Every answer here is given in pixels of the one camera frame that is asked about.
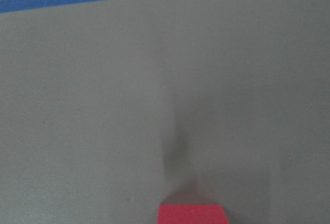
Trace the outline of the red block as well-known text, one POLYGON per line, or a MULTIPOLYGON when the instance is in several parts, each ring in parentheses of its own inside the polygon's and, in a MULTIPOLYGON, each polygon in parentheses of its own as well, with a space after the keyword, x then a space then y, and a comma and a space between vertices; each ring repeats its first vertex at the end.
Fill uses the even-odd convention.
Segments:
POLYGON ((158 224, 229 224, 223 208, 217 204, 161 204, 158 224))

